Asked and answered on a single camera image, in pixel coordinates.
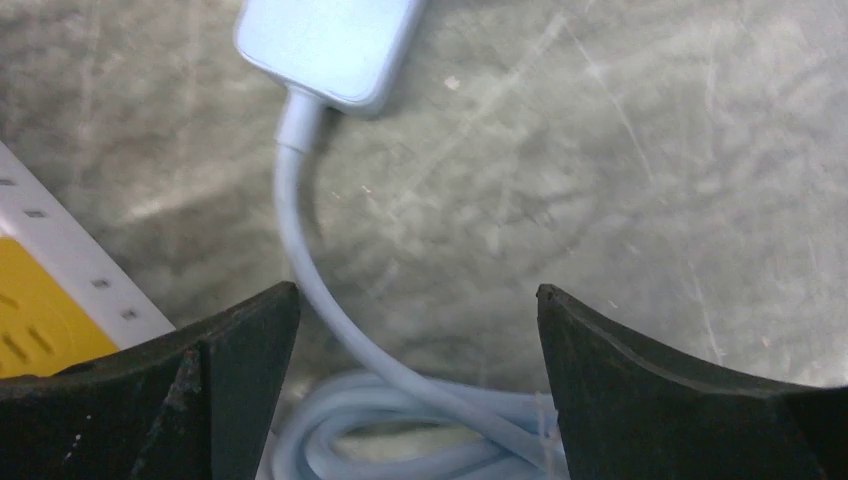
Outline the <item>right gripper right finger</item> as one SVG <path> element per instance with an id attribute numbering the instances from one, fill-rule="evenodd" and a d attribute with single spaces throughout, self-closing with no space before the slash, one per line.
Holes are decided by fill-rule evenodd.
<path id="1" fill-rule="evenodd" d="M 847 390 L 745 374 L 619 324 L 560 288 L 538 330 L 574 479 L 843 479 Z"/>

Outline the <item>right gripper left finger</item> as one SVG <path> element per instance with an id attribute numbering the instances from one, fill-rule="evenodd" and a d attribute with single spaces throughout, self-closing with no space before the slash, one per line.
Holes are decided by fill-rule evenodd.
<path id="1" fill-rule="evenodd" d="M 282 282 L 49 377 L 1 384 L 5 479 L 251 479 L 299 325 Z"/>

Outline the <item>white power strip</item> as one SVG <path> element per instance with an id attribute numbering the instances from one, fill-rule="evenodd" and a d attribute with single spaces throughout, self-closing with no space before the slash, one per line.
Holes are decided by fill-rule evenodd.
<path id="1" fill-rule="evenodd" d="M 174 325 L 7 148 L 1 149 L 1 376 L 50 376 Z"/>

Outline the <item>light blue power strip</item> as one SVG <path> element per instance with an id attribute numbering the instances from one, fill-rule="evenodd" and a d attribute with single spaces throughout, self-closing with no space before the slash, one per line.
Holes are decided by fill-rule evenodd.
<path id="1" fill-rule="evenodd" d="M 249 0 L 234 43 L 276 83 L 348 115 L 373 116 L 387 101 L 425 7 L 408 0 Z"/>

